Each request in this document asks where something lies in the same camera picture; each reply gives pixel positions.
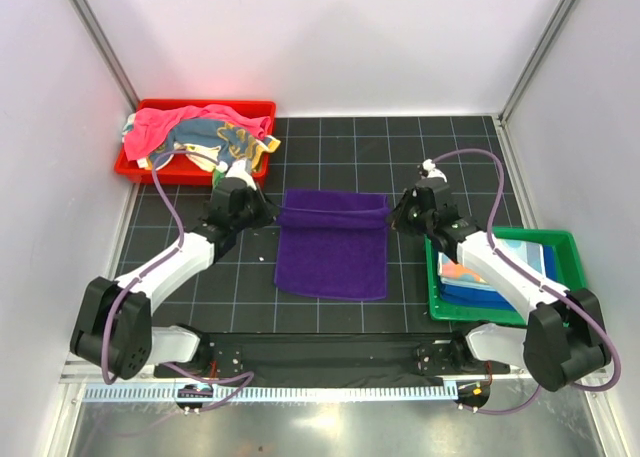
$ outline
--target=red cloth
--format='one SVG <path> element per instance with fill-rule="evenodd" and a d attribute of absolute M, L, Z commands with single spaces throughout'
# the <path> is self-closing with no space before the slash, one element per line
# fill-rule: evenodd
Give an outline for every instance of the red cloth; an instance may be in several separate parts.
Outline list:
<path fill-rule="evenodd" d="M 156 150 L 167 134 L 183 120 L 205 118 L 231 122 L 243 127 L 256 139 L 263 140 L 271 124 L 271 117 L 250 119 L 231 107 L 210 104 L 206 107 L 188 105 L 172 110 L 141 109 L 136 112 L 133 129 L 124 136 L 124 152 L 128 160 L 144 159 Z"/>

